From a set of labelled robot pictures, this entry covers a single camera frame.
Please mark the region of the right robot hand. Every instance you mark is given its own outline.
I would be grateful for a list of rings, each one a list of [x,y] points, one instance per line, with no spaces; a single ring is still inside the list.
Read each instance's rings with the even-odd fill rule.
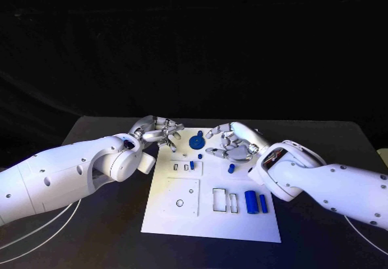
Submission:
[[[218,134],[221,134],[221,148],[209,147],[205,152],[221,159],[228,159],[232,163],[248,163],[271,146],[262,134],[241,122],[215,126],[205,137],[211,139]]]

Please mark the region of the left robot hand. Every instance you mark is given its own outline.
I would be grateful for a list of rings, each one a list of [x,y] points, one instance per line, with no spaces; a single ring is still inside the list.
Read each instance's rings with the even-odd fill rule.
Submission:
[[[167,146],[172,152],[176,152],[177,147],[170,136],[180,140],[179,131],[183,129],[183,124],[176,123],[172,119],[149,115],[136,122],[128,134],[140,141],[144,149],[156,143],[159,147]]]

